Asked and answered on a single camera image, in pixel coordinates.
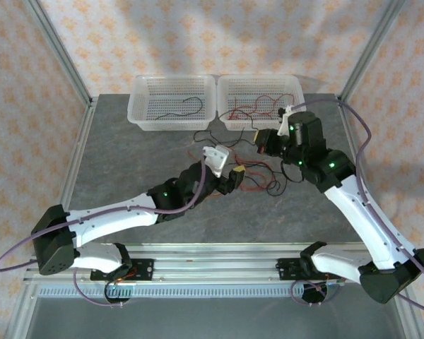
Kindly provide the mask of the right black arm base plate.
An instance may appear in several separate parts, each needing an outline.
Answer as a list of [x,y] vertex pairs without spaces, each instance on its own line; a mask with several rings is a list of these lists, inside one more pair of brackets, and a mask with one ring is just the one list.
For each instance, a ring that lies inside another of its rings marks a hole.
[[276,269],[280,280],[338,280],[340,277],[331,273],[321,273],[311,267],[303,258],[280,258]]

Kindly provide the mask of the white perforated plastic basket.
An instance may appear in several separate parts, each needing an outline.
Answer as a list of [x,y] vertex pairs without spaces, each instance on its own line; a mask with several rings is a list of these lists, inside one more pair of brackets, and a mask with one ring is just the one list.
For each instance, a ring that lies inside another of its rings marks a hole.
[[143,131],[202,131],[216,118],[210,75],[137,76],[127,120]]
[[226,75],[218,79],[218,118],[229,131],[277,129],[278,109],[305,101],[291,75]]

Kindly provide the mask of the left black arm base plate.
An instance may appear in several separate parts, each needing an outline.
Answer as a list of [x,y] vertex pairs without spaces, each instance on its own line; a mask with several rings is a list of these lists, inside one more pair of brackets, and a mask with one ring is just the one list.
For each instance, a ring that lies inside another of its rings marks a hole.
[[100,270],[92,270],[90,280],[105,282],[124,281],[151,281],[153,278],[154,260],[151,258],[132,258],[111,273],[103,273]]

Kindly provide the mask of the aluminium frame post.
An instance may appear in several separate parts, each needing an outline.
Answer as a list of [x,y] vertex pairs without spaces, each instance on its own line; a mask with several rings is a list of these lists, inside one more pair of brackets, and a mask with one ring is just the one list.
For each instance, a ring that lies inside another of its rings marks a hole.
[[374,32],[365,45],[365,48],[355,64],[346,84],[343,87],[343,90],[337,95],[338,99],[344,102],[349,100],[357,85],[362,80],[366,70],[377,53],[377,50],[387,36],[405,3],[406,0],[389,0],[388,6],[384,10]]
[[22,0],[29,14],[33,17],[36,25],[40,29],[46,43],[54,53],[61,69],[66,74],[70,84],[73,86],[81,102],[89,107],[93,101],[80,73],[78,72],[72,58],[64,46],[54,24],[40,0]]

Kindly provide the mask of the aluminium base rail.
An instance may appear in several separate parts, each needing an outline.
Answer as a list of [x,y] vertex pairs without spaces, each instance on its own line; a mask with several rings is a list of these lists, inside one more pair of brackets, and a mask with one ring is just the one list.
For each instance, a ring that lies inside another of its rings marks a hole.
[[277,260],[297,258],[308,243],[136,244],[131,258],[151,258],[153,285],[281,284]]

